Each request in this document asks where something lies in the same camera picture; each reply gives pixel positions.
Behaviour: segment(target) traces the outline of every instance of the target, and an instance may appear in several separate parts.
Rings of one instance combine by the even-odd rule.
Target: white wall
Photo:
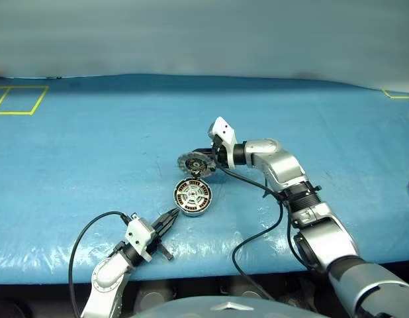
[[[409,91],[409,0],[0,0],[0,75],[126,73]]]

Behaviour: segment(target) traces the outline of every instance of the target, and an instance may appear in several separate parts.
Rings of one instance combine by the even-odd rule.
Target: silver robot arm segment
[[[359,257],[351,235],[316,194],[321,188],[308,181],[298,160],[279,141],[235,144],[234,129],[222,117],[211,126],[209,137],[214,146],[216,143],[226,150],[229,168],[246,164],[264,173],[272,189],[282,196],[293,227],[299,229],[295,242],[304,262],[328,274],[352,317],[409,317],[409,285],[382,266]]]
[[[172,255],[161,245],[162,236],[172,227],[178,209],[161,215],[152,225],[133,214],[125,239],[118,243],[112,254],[95,267],[91,276],[91,293],[81,314],[82,318],[117,318],[122,309],[122,293],[131,272],[152,259],[150,254],[160,249],[168,260]]]

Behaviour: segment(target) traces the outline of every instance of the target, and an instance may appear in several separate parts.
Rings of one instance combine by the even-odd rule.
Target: yellow tape rectangle
[[[39,104],[43,100],[44,96],[47,94],[48,91],[48,86],[45,85],[28,85],[28,86],[0,86],[0,89],[5,89],[5,92],[3,95],[0,97],[0,105],[3,103],[5,100],[6,96],[8,96],[9,92],[12,89],[43,89],[43,92],[41,93],[40,97],[37,99],[36,103],[32,107],[30,111],[0,111],[0,115],[32,115],[35,113],[37,110]]]

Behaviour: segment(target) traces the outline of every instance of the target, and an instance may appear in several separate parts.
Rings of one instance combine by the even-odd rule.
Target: black cable
[[[289,247],[290,247],[290,251],[292,252],[292,254],[295,256],[295,258],[306,268],[308,268],[308,266],[306,265],[306,263],[302,260],[302,258],[297,254],[292,242],[291,242],[291,219],[288,218],[287,221],[287,242],[289,243]]]
[[[244,245],[246,245],[248,242],[251,242],[254,239],[257,239],[258,237],[264,235],[265,233],[268,233],[269,231],[272,231],[275,227],[277,227],[279,225],[279,223],[281,222],[281,220],[283,219],[283,204],[282,203],[278,203],[279,204],[279,217],[277,222],[275,222],[271,227],[268,227],[267,229],[265,229],[264,231],[261,231],[257,234],[254,234],[252,237],[247,238],[246,240],[244,240],[243,242],[241,242],[239,245],[237,245],[235,247],[235,249],[232,251],[232,262],[234,263],[234,266],[236,267],[237,271],[249,282],[251,283],[255,288],[257,288],[257,290],[259,290],[267,299],[270,300],[274,300],[275,299],[268,294],[267,291],[265,291],[263,289],[262,286],[260,286],[257,282],[255,282],[250,276],[248,276],[238,265],[237,261],[236,261],[236,254],[237,251],[243,247]]]
[[[73,245],[72,252],[71,252],[71,257],[69,258],[69,268],[68,268],[68,285],[69,285],[69,295],[71,298],[71,304],[72,304],[72,310],[73,314],[75,315],[76,318],[80,318],[81,314],[79,313],[78,306],[77,306],[77,301],[75,298],[75,290],[73,288],[73,279],[72,279],[72,269],[73,269],[73,259],[75,258],[75,253],[77,251],[78,244],[80,240],[83,238],[83,235],[91,225],[93,225],[95,222],[97,222],[99,219],[102,219],[103,217],[106,217],[108,215],[119,215],[120,218],[124,221],[125,224],[128,224],[127,222],[130,221],[130,217],[125,215],[124,213],[118,212],[118,211],[110,211],[106,212],[103,214],[100,214],[98,217],[95,217],[92,219],[80,232],[78,235],[75,244]]]
[[[277,192],[272,191],[271,189],[269,189],[267,186],[260,184],[256,181],[253,181],[247,177],[241,176],[239,174],[236,174],[235,172],[232,172],[228,169],[225,169],[224,167],[221,166],[221,164],[219,163],[217,157],[216,157],[216,148],[218,147],[218,145],[216,144],[216,142],[214,141],[213,147],[212,147],[212,159],[215,161],[216,166],[218,168],[220,168],[223,172],[225,172],[226,174],[228,174],[229,176],[232,176],[233,178],[239,179],[240,181],[244,181],[248,184],[251,184],[253,186],[259,187],[262,190],[265,190],[265,194],[263,195],[264,197],[268,194],[271,194],[277,201],[279,204],[279,217],[277,222],[275,222],[272,226],[268,227],[267,229],[247,238],[246,240],[244,240],[243,242],[241,242],[239,245],[237,245],[235,247],[235,249],[232,251],[232,262],[234,263],[235,268],[237,269],[237,271],[251,284],[253,285],[257,290],[259,290],[267,299],[270,300],[274,300],[274,298],[269,295],[269,293],[267,291],[265,291],[263,289],[262,286],[260,286],[257,282],[255,282],[250,276],[248,276],[238,265],[237,261],[236,261],[236,254],[237,251],[243,247],[244,245],[246,245],[248,242],[257,239],[258,237],[268,233],[269,231],[272,231],[274,228],[276,228],[279,223],[281,222],[281,220],[283,219],[283,204],[282,204],[282,200],[283,198],[281,197],[281,195],[279,195]]]

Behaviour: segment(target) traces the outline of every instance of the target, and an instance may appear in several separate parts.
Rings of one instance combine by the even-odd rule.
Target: blue plastic sheet
[[[177,157],[207,147],[223,116],[239,141],[276,138],[291,151],[322,199],[374,262],[409,260],[409,100],[323,81],[118,76],[0,80],[48,85],[32,115],[0,115],[0,284],[67,282],[69,254],[83,226],[110,210],[152,222],[174,206],[185,176]],[[27,111],[40,91],[14,89],[0,111]],[[263,181],[255,171],[240,170]],[[222,172],[204,215],[181,215],[132,279],[235,274],[230,253],[278,216],[273,199]],[[76,254],[76,282],[124,235],[118,217],[87,232]],[[302,270],[286,240],[286,219],[239,253],[250,274]]]

